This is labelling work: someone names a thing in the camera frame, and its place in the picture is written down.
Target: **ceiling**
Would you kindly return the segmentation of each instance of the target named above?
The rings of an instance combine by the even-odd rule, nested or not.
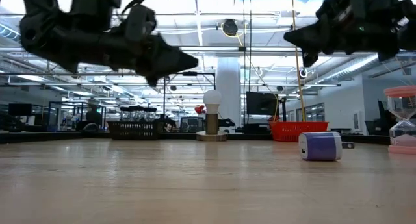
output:
[[[132,0],[123,0],[122,9]],[[315,11],[323,0],[294,0],[296,11],[295,23],[297,27],[303,27],[316,21]],[[63,11],[68,12],[71,0],[59,0]],[[241,83],[249,78],[255,90],[269,92],[275,91],[273,84],[293,84],[297,79],[296,55],[293,45],[283,39],[286,31],[293,25],[291,0],[145,0],[144,5],[154,9],[157,13],[158,26],[164,39],[170,44],[188,49],[190,53],[200,60],[200,65],[192,71],[200,73],[215,73],[218,60],[223,57],[238,57],[242,79]],[[23,0],[2,0],[0,4],[0,27],[4,30],[0,34],[0,55],[5,60],[0,62],[0,70],[3,73],[24,72],[47,73],[39,79],[25,79],[13,77],[11,82],[35,82],[66,84],[53,86],[58,92],[68,93],[75,97],[108,97],[126,98],[125,101],[151,103],[159,105],[163,103],[163,81],[155,88],[146,86],[146,81],[128,70],[121,70],[119,74],[109,74],[111,69],[104,66],[92,66],[80,64],[80,76],[70,76],[65,70],[41,58],[22,51],[18,25],[25,13]],[[226,36],[221,26],[225,19],[234,19],[239,27],[239,38]],[[119,23],[114,15],[113,25]],[[216,51],[215,47],[261,47],[267,52],[253,53],[251,58],[246,58],[244,67],[244,54],[240,52]],[[368,56],[368,53],[356,53],[352,56],[320,56],[318,62],[309,68],[309,81],[331,73],[334,69],[350,62]],[[253,63],[257,72],[247,74],[249,61]],[[256,86],[263,81],[269,86]],[[214,82],[212,75],[198,75],[189,77],[171,75],[169,85],[175,85],[172,91],[168,86],[167,97],[171,98],[166,108],[169,110],[188,109],[202,103],[204,91],[212,89]],[[85,86],[69,86],[69,84],[87,84]],[[287,88],[283,93],[291,93],[293,88]]]

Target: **wooden table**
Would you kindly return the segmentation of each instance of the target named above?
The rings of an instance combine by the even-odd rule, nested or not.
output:
[[[0,223],[414,223],[416,156],[356,145],[305,162],[276,142],[0,145]]]

